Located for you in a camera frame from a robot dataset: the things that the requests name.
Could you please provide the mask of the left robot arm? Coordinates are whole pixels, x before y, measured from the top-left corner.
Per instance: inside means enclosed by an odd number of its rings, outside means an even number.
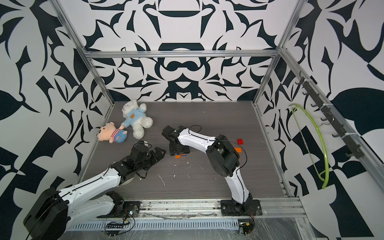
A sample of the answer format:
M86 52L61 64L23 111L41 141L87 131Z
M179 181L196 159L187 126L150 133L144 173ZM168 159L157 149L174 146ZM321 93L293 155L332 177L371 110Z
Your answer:
M127 185L139 171L148 171L165 155L166 150L150 150L140 141L128 156L102 173L71 187L43 191L23 221L28 235L34 240L57 240L93 218L119 216L124 213L124 199L113 189Z

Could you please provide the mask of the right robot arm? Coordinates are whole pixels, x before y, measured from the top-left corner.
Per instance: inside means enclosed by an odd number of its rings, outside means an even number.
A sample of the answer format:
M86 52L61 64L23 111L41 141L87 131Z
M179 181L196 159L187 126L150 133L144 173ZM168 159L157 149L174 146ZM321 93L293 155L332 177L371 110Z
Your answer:
M188 154L190 148L205 153L215 172L225 178L234 206L242 210L250 207L253 197L241 175L240 155L224 135L209 137L185 126L166 126L162 135L170 142L172 156Z

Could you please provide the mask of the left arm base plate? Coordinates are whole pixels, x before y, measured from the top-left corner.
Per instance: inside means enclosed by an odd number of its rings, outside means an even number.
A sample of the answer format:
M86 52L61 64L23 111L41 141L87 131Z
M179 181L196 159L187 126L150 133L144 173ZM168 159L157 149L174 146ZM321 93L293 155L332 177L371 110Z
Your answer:
M97 216L97 218L124 218L128 215L136 217L140 213L140 201L125 201L114 191L107 192L104 196L111 197L114 206L108 214Z

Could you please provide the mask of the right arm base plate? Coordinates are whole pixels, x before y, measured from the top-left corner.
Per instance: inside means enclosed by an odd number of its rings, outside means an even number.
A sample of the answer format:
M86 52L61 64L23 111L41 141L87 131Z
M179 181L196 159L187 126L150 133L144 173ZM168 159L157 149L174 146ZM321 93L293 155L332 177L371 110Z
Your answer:
M262 216L263 211L259 200L248 200L241 205L234 200L221 200L221 213L223 216Z

